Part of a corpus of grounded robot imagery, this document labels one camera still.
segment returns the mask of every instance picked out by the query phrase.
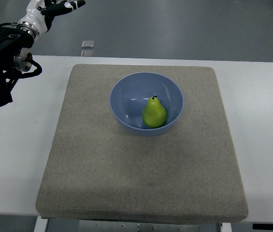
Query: bowl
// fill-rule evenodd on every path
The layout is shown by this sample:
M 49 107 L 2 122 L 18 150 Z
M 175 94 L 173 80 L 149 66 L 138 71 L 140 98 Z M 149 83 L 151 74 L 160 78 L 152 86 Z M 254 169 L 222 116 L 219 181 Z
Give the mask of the bowl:
M 142 110 L 150 97 L 157 95 L 168 114 L 158 128 L 146 126 Z M 116 120 L 127 131 L 139 136 L 156 136 L 169 130 L 184 109 L 184 96 L 178 85 L 158 73 L 137 72 L 119 80 L 110 95 L 110 107 Z

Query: gray cushion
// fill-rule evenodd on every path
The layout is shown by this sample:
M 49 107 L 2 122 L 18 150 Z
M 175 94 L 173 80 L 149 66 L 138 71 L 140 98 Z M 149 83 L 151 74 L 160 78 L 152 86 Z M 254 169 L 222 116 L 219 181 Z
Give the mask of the gray cushion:
M 136 72 L 171 78 L 185 110 L 165 134 L 139 137 L 113 117 L 115 83 Z M 237 222 L 248 208 L 213 69 L 73 67 L 36 202 L 44 218 L 147 223 Z

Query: floor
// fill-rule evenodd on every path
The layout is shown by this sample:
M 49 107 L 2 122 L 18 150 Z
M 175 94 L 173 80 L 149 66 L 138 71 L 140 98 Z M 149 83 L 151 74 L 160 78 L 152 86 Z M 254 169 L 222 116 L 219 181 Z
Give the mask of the floor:
M 0 0 L 0 23 L 18 21 L 28 3 Z M 56 17 L 31 52 L 80 56 L 84 40 L 95 42 L 87 49 L 94 57 L 273 62 L 273 0 L 87 0 Z M 0 215 L 0 232 L 32 232 L 35 220 Z M 76 224 L 54 219 L 47 231 L 75 231 Z

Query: pear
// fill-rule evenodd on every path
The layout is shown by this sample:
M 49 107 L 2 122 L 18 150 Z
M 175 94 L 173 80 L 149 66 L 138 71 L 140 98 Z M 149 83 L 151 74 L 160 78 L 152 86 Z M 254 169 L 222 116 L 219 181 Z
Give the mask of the pear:
M 166 122 L 167 112 L 156 95 L 148 99 L 142 111 L 142 119 L 145 125 L 152 128 L 160 127 Z

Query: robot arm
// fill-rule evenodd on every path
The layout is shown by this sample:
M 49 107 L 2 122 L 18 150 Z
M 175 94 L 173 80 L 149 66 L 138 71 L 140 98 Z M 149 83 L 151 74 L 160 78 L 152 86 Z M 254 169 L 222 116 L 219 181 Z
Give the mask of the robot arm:
M 11 91 L 18 79 L 42 72 L 29 48 L 49 31 L 54 17 L 72 12 L 84 4 L 84 0 L 59 3 L 57 0 L 31 0 L 27 14 L 18 23 L 0 24 L 0 107 L 13 101 Z M 32 65 L 36 70 L 25 73 Z

